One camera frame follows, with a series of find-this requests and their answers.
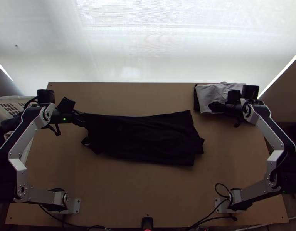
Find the black garment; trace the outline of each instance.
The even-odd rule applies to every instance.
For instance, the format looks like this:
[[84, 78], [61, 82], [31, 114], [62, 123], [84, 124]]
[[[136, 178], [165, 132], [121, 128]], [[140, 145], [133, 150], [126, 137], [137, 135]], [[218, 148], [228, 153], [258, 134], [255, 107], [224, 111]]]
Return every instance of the black garment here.
[[204, 153], [189, 110], [145, 117], [85, 114], [85, 120], [89, 133], [82, 143], [96, 154], [193, 166], [195, 154]]

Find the wooden table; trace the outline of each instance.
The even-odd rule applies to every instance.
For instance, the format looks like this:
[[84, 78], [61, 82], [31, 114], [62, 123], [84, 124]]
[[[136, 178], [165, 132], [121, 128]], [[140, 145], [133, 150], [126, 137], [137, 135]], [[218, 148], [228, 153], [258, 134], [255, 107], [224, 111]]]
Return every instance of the wooden table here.
[[[205, 154], [194, 167], [128, 162], [95, 155], [81, 144], [84, 128], [60, 125], [56, 137], [48, 129], [34, 138], [26, 166], [32, 186], [61, 187], [82, 199], [79, 214], [67, 222], [106, 227], [140, 227], [151, 216], [155, 227], [188, 227], [214, 209], [214, 184], [246, 187], [263, 178], [268, 150], [255, 126], [234, 128], [233, 118], [203, 116], [193, 109], [194, 84], [49, 83], [56, 103], [65, 96], [75, 109], [95, 114], [149, 116], [191, 110], [194, 126], [205, 139]], [[219, 219], [206, 226], [288, 222], [281, 196], [256, 202], [238, 221]], [[11, 204], [8, 224], [60, 226], [37, 205]]]

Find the white backdrop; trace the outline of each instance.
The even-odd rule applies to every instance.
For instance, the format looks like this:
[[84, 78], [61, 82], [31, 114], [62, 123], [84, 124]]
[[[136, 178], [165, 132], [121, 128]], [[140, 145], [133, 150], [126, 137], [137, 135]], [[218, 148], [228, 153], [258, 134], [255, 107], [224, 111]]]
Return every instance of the white backdrop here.
[[0, 63], [25, 95], [48, 82], [263, 90], [295, 54], [296, 0], [0, 0]]

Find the folded cloth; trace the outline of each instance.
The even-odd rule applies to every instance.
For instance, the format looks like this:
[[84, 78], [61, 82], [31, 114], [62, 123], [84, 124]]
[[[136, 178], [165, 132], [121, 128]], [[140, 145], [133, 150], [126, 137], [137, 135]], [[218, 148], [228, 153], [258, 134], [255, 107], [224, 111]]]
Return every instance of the folded cloth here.
[[85, 114], [85, 121], [88, 136], [82, 144], [96, 154], [193, 166], [195, 155], [204, 153], [189, 110], [144, 117]]
[[213, 114], [208, 107], [212, 102], [224, 104], [227, 101], [227, 93], [231, 90], [242, 91], [243, 85], [237, 83], [221, 82], [219, 84], [206, 84], [194, 87], [194, 110], [201, 114]]

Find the cable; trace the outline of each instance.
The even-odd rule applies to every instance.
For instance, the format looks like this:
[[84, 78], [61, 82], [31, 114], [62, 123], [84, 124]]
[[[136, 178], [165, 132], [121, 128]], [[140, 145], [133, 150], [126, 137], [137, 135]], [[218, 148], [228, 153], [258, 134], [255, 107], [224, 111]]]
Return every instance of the cable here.
[[37, 98], [38, 98], [38, 96], [36, 96], [36, 97], [32, 98], [31, 100], [27, 101], [27, 102], [25, 103], [24, 110], [28, 107], [28, 105], [29, 105], [31, 102], [36, 102], [35, 99], [37, 99]]
[[87, 231], [89, 231], [89, 230], [91, 230], [91, 229], [93, 229], [93, 228], [96, 228], [96, 229], [105, 229], [105, 230], [107, 230], [104, 226], [102, 226], [102, 225], [93, 225], [93, 226], [91, 226], [91, 227], [89, 227], [88, 229], [87, 229]]
[[61, 227], [62, 227], [62, 230], [63, 231], [65, 231], [65, 228], [64, 228], [64, 220], [65, 220], [65, 218], [66, 218], [66, 215], [65, 214], [63, 214], [63, 216], [62, 216], [62, 222], [61, 222]]
[[10, 226], [10, 228], [8, 229], [8, 231], [11, 231], [11, 230], [13, 229], [13, 227], [14, 227], [14, 225], [12, 224], [12, 225]]
[[209, 218], [209, 219], [207, 219], [207, 220], [205, 220], [205, 221], [202, 221], [201, 223], [198, 224], [198, 226], [201, 225], [201, 224], [203, 224], [203, 223], [205, 223], [205, 222], [208, 222], [208, 221], [212, 221], [212, 220], [216, 220], [216, 219], [223, 219], [223, 218], [232, 218], [234, 221], [237, 221], [237, 220], [238, 220], [238, 219], [237, 219], [236, 217], [234, 217], [234, 216], [219, 216], [219, 217]]
[[[53, 215], [50, 214], [49, 212], [47, 212], [47, 211], [46, 211], [41, 205], [39, 205], [39, 207], [40, 207], [44, 212], [46, 212], [48, 215], [50, 215], [52, 218], [54, 218], [54, 219], [57, 220], [57, 221], [60, 221], [60, 222], [61, 222], [61, 225], [62, 225], [63, 228], [64, 228], [64, 224], [67, 224], [67, 225], [70, 225], [70, 226], [73, 226], [73, 227], [78, 227], [78, 228], [87, 228], [87, 227], [85, 227], [85, 226], [80, 226], [80, 225], [76, 225], [76, 224], [68, 223], [68, 222], [64, 221], [64, 218], [61, 220], [61, 219], [59, 219], [59, 218], [53, 216]], [[109, 230], [109, 229], [105, 228], [105, 227], [102, 226], [102, 225], [93, 225], [93, 226], [91, 226], [88, 230], [90, 230], [90, 229], [92, 229], [92, 228], [99, 228], [99, 229]]]
[[214, 208], [214, 210], [212, 210], [211, 213], [209, 213], [207, 216], [205, 216], [203, 219], [199, 220], [199, 221], [196, 222], [195, 224], [193, 224], [193, 225], [191, 225], [190, 227], [186, 228], [185, 231], [189, 231], [190, 229], [193, 229], [193, 228], [199, 226], [199, 223], [201, 223], [201, 222], [204, 221], [206, 218], [208, 218], [209, 216], [211, 216], [211, 215], [217, 210], [217, 208], [218, 208], [221, 204], [223, 204], [225, 201], [227, 201], [227, 200], [228, 200], [228, 198], [222, 200], [222, 201], [221, 201], [221, 202], [220, 202], [220, 203]]
[[83, 228], [84, 226], [79, 226], [79, 225], [76, 225], [76, 224], [71, 224], [71, 223], [68, 223], [66, 221], [63, 221], [55, 216], [53, 216], [52, 214], [50, 214], [49, 212], [47, 212], [41, 205], [39, 205], [39, 207], [44, 211], [46, 212], [48, 215], [50, 215], [52, 218], [56, 219], [57, 221], [60, 221], [60, 222], [63, 222], [64, 224], [68, 224], [68, 225], [71, 225], [71, 226], [74, 226], [74, 227], [79, 227], [79, 228]]
[[217, 194], [218, 194], [219, 196], [221, 196], [221, 197], [229, 198], [229, 196], [224, 196], [224, 195], [220, 194], [220, 193], [217, 191], [217, 186], [218, 186], [218, 185], [222, 185], [224, 188], [226, 188], [227, 192], [229, 192], [229, 189], [228, 189], [224, 184], [222, 184], [222, 183], [216, 183], [215, 186], [214, 186], [214, 189], [215, 189], [215, 191], [217, 192]]

